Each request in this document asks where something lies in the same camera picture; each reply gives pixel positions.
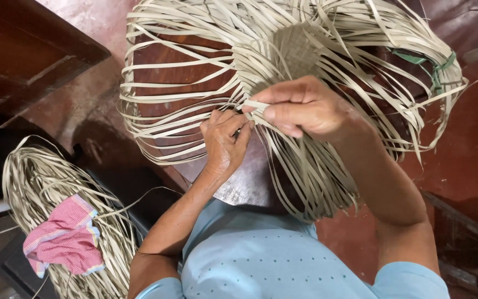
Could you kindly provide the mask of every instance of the dried palm leaf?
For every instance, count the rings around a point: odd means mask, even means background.
[[[204,147],[202,139],[182,140],[194,136],[186,132],[209,118],[209,107],[240,109],[256,92],[310,74],[322,79],[367,117],[392,157],[402,158],[404,152],[410,151],[420,159],[421,151],[436,145],[459,93],[467,86],[455,53],[401,1],[396,6],[382,0],[144,0],[128,14],[128,20],[129,49],[118,109],[143,154],[160,165],[189,162],[205,155],[196,153]],[[227,53],[225,56],[208,58],[201,53],[219,50],[171,42],[163,35],[197,36],[229,44],[231,49],[220,50]],[[140,37],[149,41],[137,42]],[[192,61],[135,65],[134,52],[154,44],[186,54]],[[369,51],[377,47],[420,65],[432,86]],[[218,70],[189,84],[134,82],[135,70],[189,65],[213,65]],[[167,95],[135,92],[136,88],[152,90],[195,85],[228,70],[235,70],[235,75],[214,91]],[[427,99],[419,103],[399,78],[419,86]],[[232,95],[218,97],[225,92]],[[193,98],[205,100],[159,117],[142,116],[138,109],[141,104]],[[423,145],[419,134],[424,122],[419,109],[438,100],[441,123],[434,140]],[[385,113],[380,106],[387,106],[393,112]],[[264,137],[275,189],[289,213],[311,222],[355,204],[355,183],[335,149],[329,143],[317,142],[308,136],[297,140],[282,134],[263,119],[261,109],[249,117],[262,125],[256,128]],[[407,136],[389,119],[392,114],[401,115],[408,128]],[[176,145],[156,146],[146,142],[149,138],[169,138],[170,143],[176,142]],[[147,146],[177,151],[154,156],[147,151]],[[294,207],[283,191],[274,170],[273,156],[296,189],[305,206],[304,212]]]
[[[51,264],[49,276],[59,297],[125,298],[129,266],[137,250],[126,214],[128,207],[118,211],[121,202],[86,172],[61,158],[62,154],[42,146],[23,147],[29,137],[9,154],[3,168],[3,199],[18,226],[29,234],[47,220],[59,203],[76,193],[98,212],[92,223],[100,231],[97,248],[106,267],[84,276],[72,275],[63,265]]]

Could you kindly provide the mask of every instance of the finger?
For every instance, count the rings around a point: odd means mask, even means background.
[[[221,117],[221,115],[222,115],[222,111],[213,110],[213,111],[211,112],[211,114],[209,115],[208,124],[209,124],[209,125],[212,125],[213,123],[215,123],[216,121],[218,121],[219,118]]]
[[[225,126],[224,132],[228,133],[229,136],[233,136],[247,122],[248,118],[246,118],[246,115],[234,115],[223,124]]]
[[[293,81],[286,81],[270,86],[252,96],[250,99],[267,104],[281,102],[309,103],[318,99],[322,83],[314,76],[305,76]],[[255,108],[243,106],[244,112],[252,112]]]
[[[282,103],[270,105],[263,111],[263,118],[271,123],[303,125],[311,121],[310,104]]]
[[[289,135],[290,137],[302,138],[304,136],[302,129],[296,125],[288,123],[275,123],[274,125],[278,127],[283,134]]]
[[[209,120],[204,120],[203,122],[200,123],[200,131],[202,132],[202,136],[206,136],[206,131],[208,130],[209,126]]]
[[[237,111],[233,111],[231,109],[226,110],[225,112],[222,113],[222,115],[219,117],[219,120],[216,122],[216,124],[224,123],[228,119],[232,118],[234,115],[238,115]]]
[[[248,145],[248,141],[250,140],[250,136],[252,136],[252,129],[254,128],[254,125],[255,123],[253,120],[243,124],[241,127],[241,132],[239,132],[239,136],[237,136],[237,139],[235,140],[235,144],[246,147]]]

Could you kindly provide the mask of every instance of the pink cloth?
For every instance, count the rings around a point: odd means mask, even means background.
[[[91,218],[97,211],[78,194],[63,200],[47,221],[33,229],[23,243],[23,253],[38,277],[49,264],[62,264],[72,274],[88,275],[104,269],[97,249],[99,230]]]

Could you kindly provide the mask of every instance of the light blue shirt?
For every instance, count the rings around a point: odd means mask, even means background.
[[[370,286],[317,240],[314,225],[220,200],[200,214],[183,256],[181,280],[163,278],[136,299],[449,298],[440,276],[411,262],[385,265]]]

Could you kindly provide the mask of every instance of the woman's right hand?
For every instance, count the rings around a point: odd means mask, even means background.
[[[336,143],[374,132],[348,101],[314,76],[272,85],[251,100],[271,104],[263,112],[264,119],[292,137],[302,137],[305,131],[314,139]],[[243,112],[254,110],[243,106]]]

